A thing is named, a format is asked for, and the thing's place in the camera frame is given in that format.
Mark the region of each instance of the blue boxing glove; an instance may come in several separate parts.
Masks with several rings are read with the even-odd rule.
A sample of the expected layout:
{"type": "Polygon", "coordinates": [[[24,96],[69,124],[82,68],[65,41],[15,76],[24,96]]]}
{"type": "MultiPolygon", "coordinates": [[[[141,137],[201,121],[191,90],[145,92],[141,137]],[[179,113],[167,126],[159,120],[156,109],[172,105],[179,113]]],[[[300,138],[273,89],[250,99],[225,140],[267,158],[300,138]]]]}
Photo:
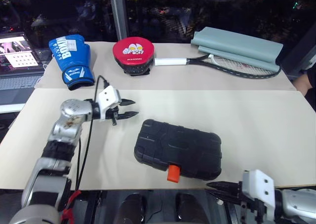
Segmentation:
{"type": "Polygon", "coordinates": [[[90,46],[84,44],[81,35],[68,35],[53,39],[49,48],[62,71],[62,79],[69,90],[83,86],[93,86],[94,78],[90,70],[90,46]]]}

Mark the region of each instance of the racket handle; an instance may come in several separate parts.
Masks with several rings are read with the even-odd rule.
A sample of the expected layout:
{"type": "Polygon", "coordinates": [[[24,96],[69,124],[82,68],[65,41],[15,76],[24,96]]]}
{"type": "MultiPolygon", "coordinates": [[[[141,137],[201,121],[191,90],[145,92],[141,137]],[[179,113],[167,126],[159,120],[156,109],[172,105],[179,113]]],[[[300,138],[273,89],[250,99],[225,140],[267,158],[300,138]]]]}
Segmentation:
{"type": "Polygon", "coordinates": [[[155,58],[155,66],[159,65],[186,65],[187,58],[155,58]]]}

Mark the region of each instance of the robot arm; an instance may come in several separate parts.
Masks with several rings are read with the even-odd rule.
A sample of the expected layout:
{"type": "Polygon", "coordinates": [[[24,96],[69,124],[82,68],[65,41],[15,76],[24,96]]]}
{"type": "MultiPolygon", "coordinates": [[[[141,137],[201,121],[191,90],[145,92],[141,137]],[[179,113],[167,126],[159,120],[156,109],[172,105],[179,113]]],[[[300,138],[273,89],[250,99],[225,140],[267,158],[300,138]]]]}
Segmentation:
{"type": "Polygon", "coordinates": [[[69,99],[60,107],[61,116],[55,122],[41,157],[37,160],[22,194],[22,209],[10,224],[58,224],[59,211],[65,208],[70,196],[71,180],[67,175],[71,160],[79,142],[82,124],[92,119],[126,119],[138,112],[119,114],[118,106],[134,101],[121,99],[119,92],[107,86],[98,94],[96,102],[91,99],[69,99]]]}
{"type": "Polygon", "coordinates": [[[241,222],[245,224],[247,209],[255,212],[255,220],[264,217],[276,223],[316,224],[316,191],[313,189],[279,190],[272,178],[259,170],[246,171],[242,182],[211,182],[208,192],[215,197],[241,206],[241,222]]]}

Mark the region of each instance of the laptop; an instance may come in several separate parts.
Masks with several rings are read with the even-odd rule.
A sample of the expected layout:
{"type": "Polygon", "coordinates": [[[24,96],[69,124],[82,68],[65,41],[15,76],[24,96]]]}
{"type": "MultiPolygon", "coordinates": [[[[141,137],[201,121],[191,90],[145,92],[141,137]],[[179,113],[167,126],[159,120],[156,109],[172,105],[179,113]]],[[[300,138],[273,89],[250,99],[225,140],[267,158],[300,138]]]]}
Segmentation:
{"type": "Polygon", "coordinates": [[[44,68],[25,34],[0,34],[0,106],[26,103],[44,68]]]}

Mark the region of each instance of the beige tabletop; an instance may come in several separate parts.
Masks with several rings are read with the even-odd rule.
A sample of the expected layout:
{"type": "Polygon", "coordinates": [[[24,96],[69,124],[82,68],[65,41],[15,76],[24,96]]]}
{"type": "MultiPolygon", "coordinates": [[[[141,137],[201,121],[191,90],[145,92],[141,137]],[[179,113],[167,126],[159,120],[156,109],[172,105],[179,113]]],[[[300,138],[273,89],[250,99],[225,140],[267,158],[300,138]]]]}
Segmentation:
{"type": "MultiPolygon", "coordinates": [[[[94,90],[36,89],[0,144],[0,188],[23,189],[41,156],[60,104],[93,97],[94,90]]],[[[130,119],[93,124],[81,189],[203,188],[205,182],[140,164],[133,150],[141,125],[155,119],[213,132],[222,140],[218,181],[237,182],[243,170],[260,169],[276,186],[316,183],[316,114],[297,91],[121,90],[136,104],[130,119]]],[[[83,158],[89,123],[82,131],[83,158]]],[[[77,152],[70,178],[75,180],[77,152]]]]}
{"type": "MultiPolygon", "coordinates": [[[[248,79],[198,65],[151,67],[149,75],[129,76],[114,60],[112,42],[88,42],[91,68],[117,89],[146,90],[296,90],[284,72],[269,79],[248,79]]],[[[156,58],[192,58],[204,55],[190,44],[156,43],[156,58]]],[[[53,59],[36,88],[67,88],[53,59]]]]}

